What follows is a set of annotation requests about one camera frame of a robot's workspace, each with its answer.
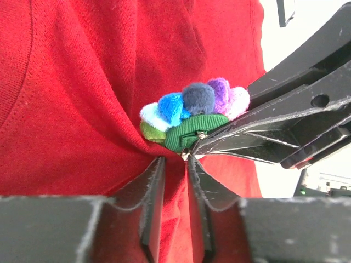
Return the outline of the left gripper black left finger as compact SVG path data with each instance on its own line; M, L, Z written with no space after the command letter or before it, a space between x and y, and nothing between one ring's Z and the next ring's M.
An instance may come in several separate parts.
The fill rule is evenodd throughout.
M112 197L1 197L1 262L158 262L165 159Z

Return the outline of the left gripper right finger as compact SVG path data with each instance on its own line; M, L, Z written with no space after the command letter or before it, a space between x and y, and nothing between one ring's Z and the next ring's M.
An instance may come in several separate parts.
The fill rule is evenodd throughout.
M194 262L350 262L350 191L241 198L187 161Z

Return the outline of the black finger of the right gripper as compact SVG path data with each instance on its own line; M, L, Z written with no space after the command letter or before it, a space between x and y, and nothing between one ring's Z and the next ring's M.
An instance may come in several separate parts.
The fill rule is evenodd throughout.
M350 144L350 62L320 62L253 99L253 108L193 146L303 168Z

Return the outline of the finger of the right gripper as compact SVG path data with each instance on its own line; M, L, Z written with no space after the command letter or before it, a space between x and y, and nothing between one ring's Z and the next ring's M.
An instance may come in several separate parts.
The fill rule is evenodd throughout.
M344 4L308 40L249 85L250 108L312 84L350 61L350 4Z

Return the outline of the red t-shirt garment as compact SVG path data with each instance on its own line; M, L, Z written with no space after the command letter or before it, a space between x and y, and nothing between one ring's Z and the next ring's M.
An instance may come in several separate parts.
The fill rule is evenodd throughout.
M166 157L160 262L192 262L184 161L139 111L265 73L259 1L1 1L1 194L112 195Z

